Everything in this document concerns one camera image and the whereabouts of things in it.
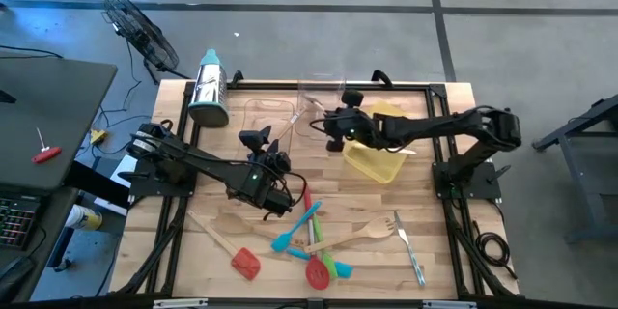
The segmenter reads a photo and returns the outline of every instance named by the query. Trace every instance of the red spatula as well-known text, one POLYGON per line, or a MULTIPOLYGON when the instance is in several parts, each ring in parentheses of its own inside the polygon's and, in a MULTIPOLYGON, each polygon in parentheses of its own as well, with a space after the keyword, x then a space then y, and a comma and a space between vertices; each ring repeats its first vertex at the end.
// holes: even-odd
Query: red spatula
MULTIPOLYGON (((305 189, 304 203, 307 210, 313 205, 311 203, 311 194, 309 193, 308 188, 305 189)), ((310 244, 316 243, 312 219, 313 216, 307 221, 310 244)), ((309 263, 305 269, 305 276, 307 277, 307 282, 309 282, 309 285, 316 290, 324 290, 328 287, 328 284, 330 284, 330 274, 328 273, 328 268, 322 261, 320 261, 315 253, 313 253, 311 255, 311 259, 309 259, 309 263)))
POLYGON ((237 250, 229 241, 227 241, 223 236, 218 234, 211 225, 202 223, 198 219, 198 216, 195 212, 189 210, 187 211, 189 216, 193 218, 193 220, 204 230, 204 232, 211 235, 213 239, 216 240, 223 248, 233 256, 232 258, 232 267, 236 269, 242 276, 247 278, 248 280, 253 280, 253 278, 258 275, 260 272, 260 260, 258 260, 251 251, 242 247, 241 250, 237 250))

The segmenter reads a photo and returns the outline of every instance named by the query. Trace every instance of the red spoon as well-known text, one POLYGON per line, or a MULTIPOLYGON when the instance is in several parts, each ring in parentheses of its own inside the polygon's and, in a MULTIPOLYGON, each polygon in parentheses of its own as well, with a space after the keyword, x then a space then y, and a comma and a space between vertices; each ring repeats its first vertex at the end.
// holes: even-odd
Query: red spoon
MULTIPOLYGON (((311 194, 309 192, 310 190, 308 188, 305 189, 304 203, 306 209, 310 209, 312 206, 311 194)), ((307 221, 307 227, 309 228, 309 244, 316 243, 312 218, 313 217, 309 218, 307 221)), ((322 261, 320 261, 315 253, 311 255, 311 259, 307 264, 305 276, 307 277, 307 282, 309 282, 309 285, 316 290, 324 290, 328 287, 328 284, 330 284, 330 274, 328 273, 328 268, 322 261)))

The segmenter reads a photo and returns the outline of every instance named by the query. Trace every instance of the wooden spatula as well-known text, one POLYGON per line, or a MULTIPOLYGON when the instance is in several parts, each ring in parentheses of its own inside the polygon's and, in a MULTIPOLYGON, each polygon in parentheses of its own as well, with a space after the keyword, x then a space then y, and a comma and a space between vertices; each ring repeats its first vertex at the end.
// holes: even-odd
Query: wooden spatula
POLYGON ((369 223, 367 223, 365 227, 356 232, 352 232, 348 235, 344 235, 336 239, 329 239, 315 243, 313 245, 306 246, 304 248, 304 251, 306 253, 312 253, 327 248, 328 246, 336 245, 357 238, 384 238, 393 234, 393 231, 395 229, 395 221, 388 217, 378 217, 369 221, 369 223))
POLYGON ((200 226, 202 229, 211 235, 219 245, 223 246, 223 248, 233 256, 232 258, 232 267, 236 269, 242 276, 247 278, 248 280, 253 280, 253 278, 258 275, 260 272, 260 260, 258 260, 248 249, 242 247, 240 250, 237 250, 229 241, 223 238, 220 234, 218 234, 213 227, 211 227, 208 223, 202 223, 199 220, 199 217, 192 210, 188 210, 187 213, 193 220, 200 226))
MULTIPOLYGON (((254 233, 269 239, 276 239, 279 235, 266 229, 264 226, 251 224, 244 218, 229 212, 220 212, 212 221, 214 227, 219 231, 229 234, 249 234, 254 233)), ((304 240, 292 238, 290 245, 304 247, 307 243, 304 240)))

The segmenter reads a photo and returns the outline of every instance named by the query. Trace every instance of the fan grill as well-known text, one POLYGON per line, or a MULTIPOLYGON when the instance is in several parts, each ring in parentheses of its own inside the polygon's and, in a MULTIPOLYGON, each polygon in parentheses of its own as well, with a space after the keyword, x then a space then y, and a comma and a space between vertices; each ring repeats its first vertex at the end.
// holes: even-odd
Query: fan grill
POLYGON ((105 0, 107 15, 116 25, 118 34, 126 38, 159 70, 173 70, 178 55, 165 40, 161 30, 129 0, 105 0))

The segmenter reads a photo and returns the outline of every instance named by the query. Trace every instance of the keyboard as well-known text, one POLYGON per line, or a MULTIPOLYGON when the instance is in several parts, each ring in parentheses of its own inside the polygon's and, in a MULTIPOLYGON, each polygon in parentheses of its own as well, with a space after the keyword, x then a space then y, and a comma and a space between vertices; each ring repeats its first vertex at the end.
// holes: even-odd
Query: keyboard
POLYGON ((0 197, 0 248, 23 250, 35 232, 41 202, 0 197))

